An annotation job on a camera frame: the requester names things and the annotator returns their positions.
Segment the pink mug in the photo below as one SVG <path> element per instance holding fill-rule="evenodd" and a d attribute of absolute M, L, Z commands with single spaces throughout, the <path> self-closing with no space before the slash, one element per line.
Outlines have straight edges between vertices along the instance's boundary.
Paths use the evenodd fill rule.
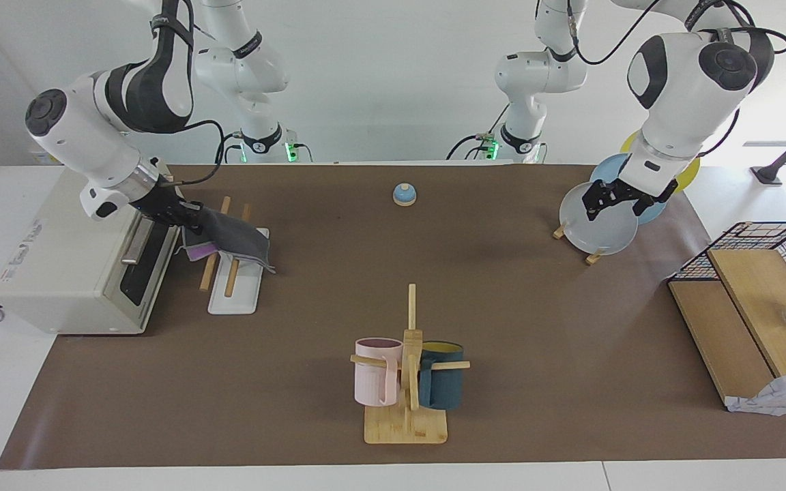
<path fill-rule="evenodd" d="M 398 370 L 402 361 L 402 342 L 390 338 L 358 339 L 356 354 L 387 363 L 386 368 L 365 363 L 353 364 L 353 398 L 356 402 L 374 407 L 396 404 L 399 398 Z"/>

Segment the black wire mesh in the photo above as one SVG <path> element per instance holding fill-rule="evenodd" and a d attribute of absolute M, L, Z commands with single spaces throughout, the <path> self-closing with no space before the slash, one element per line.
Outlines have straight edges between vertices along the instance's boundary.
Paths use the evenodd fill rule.
<path fill-rule="evenodd" d="M 708 251 L 715 249 L 777 249 L 786 262 L 786 222 L 740 222 L 715 240 L 704 251 L 689 260 L 670 282 L 719 280 Z"/>

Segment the gray towel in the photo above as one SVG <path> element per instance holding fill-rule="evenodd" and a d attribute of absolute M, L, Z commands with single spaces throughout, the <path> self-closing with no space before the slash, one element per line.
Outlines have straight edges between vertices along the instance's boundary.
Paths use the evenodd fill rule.
<path fill-rule="evenodd" d="M 269 264 L 269 239 L 251 224 L 232 218 L 214 209 L 203 207 L 199 211 L 202 233 L 181 227 L 184 250 L 190 261 L 199 261 L 214 252 L 228 252 L 239 261 L 261 265 L 269 273 L 275 268 Z"/>

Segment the blue and white knob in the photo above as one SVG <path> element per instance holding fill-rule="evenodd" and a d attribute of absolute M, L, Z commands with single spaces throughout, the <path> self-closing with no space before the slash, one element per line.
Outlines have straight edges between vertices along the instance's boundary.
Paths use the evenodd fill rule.
<path fill-rule="evenodd" d="M 399 206 L 411 206 L 418 199 L 418 191 L 408 183 L 397 184 L 393 189 L 393 203 Z"/>

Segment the brown desk surface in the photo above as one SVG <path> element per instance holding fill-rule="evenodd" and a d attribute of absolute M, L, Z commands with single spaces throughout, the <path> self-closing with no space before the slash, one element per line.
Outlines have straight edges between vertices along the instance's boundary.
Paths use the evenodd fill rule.
<path fill-rule="evenodd" d="M 0 468 L 786 457 L 786 416 L 724 410 L 662 284 L 708 244 L 682 195 L 593 267 L 552 240 L 591 170 L 223 168 L 185 192 L 271 229 L 257 313 L 207 314 L 205 261 L 173 258 L 144 335 L 57 338 Z M 349 355 L 402 335 L 409 282 L 426 337 L 465 345 L 464 403 L 445 445 L 365 445 Z"/>

